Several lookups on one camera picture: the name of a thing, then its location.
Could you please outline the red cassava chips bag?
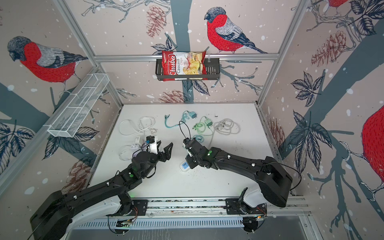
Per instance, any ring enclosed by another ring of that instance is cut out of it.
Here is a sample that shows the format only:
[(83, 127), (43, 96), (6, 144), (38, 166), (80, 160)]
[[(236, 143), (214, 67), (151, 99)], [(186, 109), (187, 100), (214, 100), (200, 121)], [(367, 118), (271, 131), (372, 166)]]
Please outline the red cassava chips bag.
[(163, 81), (175, 81), (181, 75), (205, 75), (206, 52), (162, 51)]

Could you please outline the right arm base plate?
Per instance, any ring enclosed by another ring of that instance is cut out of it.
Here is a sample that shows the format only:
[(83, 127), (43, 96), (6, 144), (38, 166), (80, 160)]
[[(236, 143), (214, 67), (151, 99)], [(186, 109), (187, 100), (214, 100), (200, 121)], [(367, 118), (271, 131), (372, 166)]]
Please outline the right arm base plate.
[(260, 204), (256, 207), (248, 206), (244, 201), (240, 199), (229, 198), (225, 199), (224, 209), (227, 215), (261, 215), (267, 214), (267, 204)]

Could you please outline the white power strip blue outlets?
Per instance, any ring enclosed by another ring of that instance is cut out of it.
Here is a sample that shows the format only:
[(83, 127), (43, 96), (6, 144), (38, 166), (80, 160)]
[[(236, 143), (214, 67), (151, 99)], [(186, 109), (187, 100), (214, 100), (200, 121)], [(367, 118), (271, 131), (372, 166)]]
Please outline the white power strip blue outlets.
[(180, 169), (183, 173), (185, 173), (185, 172), (188, 172), (191, 168), (189, 164), (186, 161), (184, 161), (183, 163), (181, 163)]

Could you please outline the green charger adapter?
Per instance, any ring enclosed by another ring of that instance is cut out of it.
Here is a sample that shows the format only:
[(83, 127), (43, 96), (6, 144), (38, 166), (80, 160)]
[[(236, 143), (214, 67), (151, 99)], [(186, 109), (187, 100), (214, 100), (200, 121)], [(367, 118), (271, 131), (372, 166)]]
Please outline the green charger adapter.
[(206, 119), (205, 121), (204, 121), (204, 123), (206, 124), (206, 126), (209, 128), (210, 126), (212, 126), (213, 125), (213, 122), (210, 120), (210, 119)]

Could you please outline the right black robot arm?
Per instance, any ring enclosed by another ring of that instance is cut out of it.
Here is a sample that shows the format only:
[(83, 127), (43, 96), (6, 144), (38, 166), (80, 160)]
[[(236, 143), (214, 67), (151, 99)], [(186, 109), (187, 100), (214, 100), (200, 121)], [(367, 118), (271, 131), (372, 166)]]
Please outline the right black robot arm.
[(293, 178), (274, 158), (247, 159), (219, 148), (207, 149), (196, 139), (186, 138), (183, 144), (188, 152), (186, 161), (191, 169), (200, 166), (242, 175), (258, 183), (269, 203), (280, 208), (286, 207)]

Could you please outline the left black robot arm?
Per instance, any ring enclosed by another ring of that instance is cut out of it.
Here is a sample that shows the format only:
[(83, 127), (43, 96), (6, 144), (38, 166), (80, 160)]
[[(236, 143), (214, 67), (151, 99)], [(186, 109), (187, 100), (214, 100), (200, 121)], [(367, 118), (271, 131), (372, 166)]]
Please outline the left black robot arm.
[(145, 178), (156, 172), (158, 162), (171, 158), (173, 144), (162, 152), (140, 152), (132, 158), (131, 164), (115, 176), (84, 190), (63, 194), (50, 194), (30, 218), (35, 240), (59, 240), (73, 228), (102, 216), (143, 216), (147, 200), (133, 201), (129, 191), (136, 188)]

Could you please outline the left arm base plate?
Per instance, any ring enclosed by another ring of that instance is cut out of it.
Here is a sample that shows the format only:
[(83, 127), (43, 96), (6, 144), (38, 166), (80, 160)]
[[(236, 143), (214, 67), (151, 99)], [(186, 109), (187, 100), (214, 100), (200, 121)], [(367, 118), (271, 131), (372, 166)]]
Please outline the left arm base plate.
[(148, 200), (141, 199), (129, 199), (128, 201), (120, 202), (120, 208), (112, 216), (145, 216), (148, 203)]

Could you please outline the black wall basket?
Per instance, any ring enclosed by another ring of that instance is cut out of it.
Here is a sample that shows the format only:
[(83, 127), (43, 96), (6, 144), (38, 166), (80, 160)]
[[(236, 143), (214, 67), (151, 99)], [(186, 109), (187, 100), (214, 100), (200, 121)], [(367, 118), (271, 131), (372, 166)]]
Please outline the black wall basket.
[(155, 74), (159, 81), (167, 81), (168, 79), (175, 79), (176, 81), (181, 80), (218, 80), (220, 78), (220, 59), (219, 58), (209, 58), (205, 59), (204, 65), (206, 67), (206, 75), (165, 75), (164, 69), (162, 66), (162, 60), (156, 60), (156, 70)]

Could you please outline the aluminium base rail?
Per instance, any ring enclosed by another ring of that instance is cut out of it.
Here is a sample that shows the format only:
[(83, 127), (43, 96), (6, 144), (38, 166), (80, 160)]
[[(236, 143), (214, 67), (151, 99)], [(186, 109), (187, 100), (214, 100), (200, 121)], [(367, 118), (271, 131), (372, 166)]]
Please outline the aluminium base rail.
[[(219, 217), (232, 216), (227, 215), (224, 198), (152, 198), (149, 201), (145, 216), (146, 218), (179, 218), (179, 217)], [(289, 197), (285, 208), (276, 207), (267, 204), (267, 214), (261, 215), (233, 215), (233, 216), (260, 216), (260, 217), (277, 217), (277, 216), (305, 216), (309, 215), (309, 207), (302, 197)], [(106, 217), (123, 217), (134, 218), (133, 216), (112, 216), (120, 208), (120, 199), (113, 197), (104, 200), (80, 213), (73, 216), (73, 221), (93, 221)]]

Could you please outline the teal charger adapter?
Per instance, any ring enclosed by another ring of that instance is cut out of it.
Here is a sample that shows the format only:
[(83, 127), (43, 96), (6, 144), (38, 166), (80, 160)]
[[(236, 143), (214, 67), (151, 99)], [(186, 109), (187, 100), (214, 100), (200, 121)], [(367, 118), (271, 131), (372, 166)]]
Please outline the teal charger adapter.
[(197, 118), (197, 114), (195, 112), (188, 112), (189, 116), (192, 118), (192, 119), (195, 119)]

